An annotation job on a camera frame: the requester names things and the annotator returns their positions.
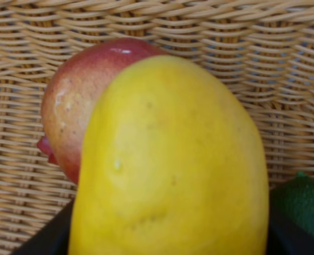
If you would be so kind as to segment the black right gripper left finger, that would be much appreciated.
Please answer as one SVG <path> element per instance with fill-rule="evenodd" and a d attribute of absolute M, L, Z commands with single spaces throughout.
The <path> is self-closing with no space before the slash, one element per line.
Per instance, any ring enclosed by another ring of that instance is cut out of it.
<path fill-rule="evenodd" d="M 66 255 L 74 199 L 33 237 L 12 252 L 13 255 Z"/>

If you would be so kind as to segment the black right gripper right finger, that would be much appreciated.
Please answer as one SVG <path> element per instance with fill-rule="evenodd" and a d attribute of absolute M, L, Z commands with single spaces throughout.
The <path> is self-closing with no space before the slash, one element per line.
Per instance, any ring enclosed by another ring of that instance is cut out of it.
<path fill-rule="evenodd" d="M 266 253 L 314 255 L 314 237 L 271 207 Z"/>

